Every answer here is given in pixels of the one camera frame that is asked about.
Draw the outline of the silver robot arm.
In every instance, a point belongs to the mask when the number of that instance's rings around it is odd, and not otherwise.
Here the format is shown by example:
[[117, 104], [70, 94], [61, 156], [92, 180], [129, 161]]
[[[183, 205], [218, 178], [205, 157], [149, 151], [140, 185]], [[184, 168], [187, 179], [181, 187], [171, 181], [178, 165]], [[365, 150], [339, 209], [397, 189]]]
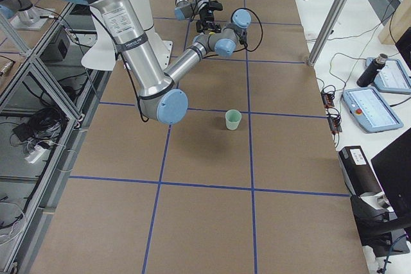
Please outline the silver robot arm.
[[223, 5], [217, 0], [175, 0], [174, 14], [178, 20], [189, 19], [196, 22], [198, 33], [210, 31], [212, 33], [221, 32], [220, 24], [216, 23], [214, 12], [223, 10]]
[[139, 83], [136, 91], [141, 117], [164, 124], [179, 122], [188, 109], [186, 94], [176, 83], [210, 52], [230, 57], [238, 44], [246, 45], [247, 28], [251, 17], [239, 8], [229, 22], [219, 28], [213, 11], [222, 5], [211, 0], [175, 0], [175, 16], [184, 20], [200, 16], [199, 26], [205, 26], [190, 45], [173, 63], [162, 64], [159, 51], [151, 43], [160, 38], [150, 29], [152, 11], [148, 0], [64, 0], [90, 6], [101, 14], [100, 22]]

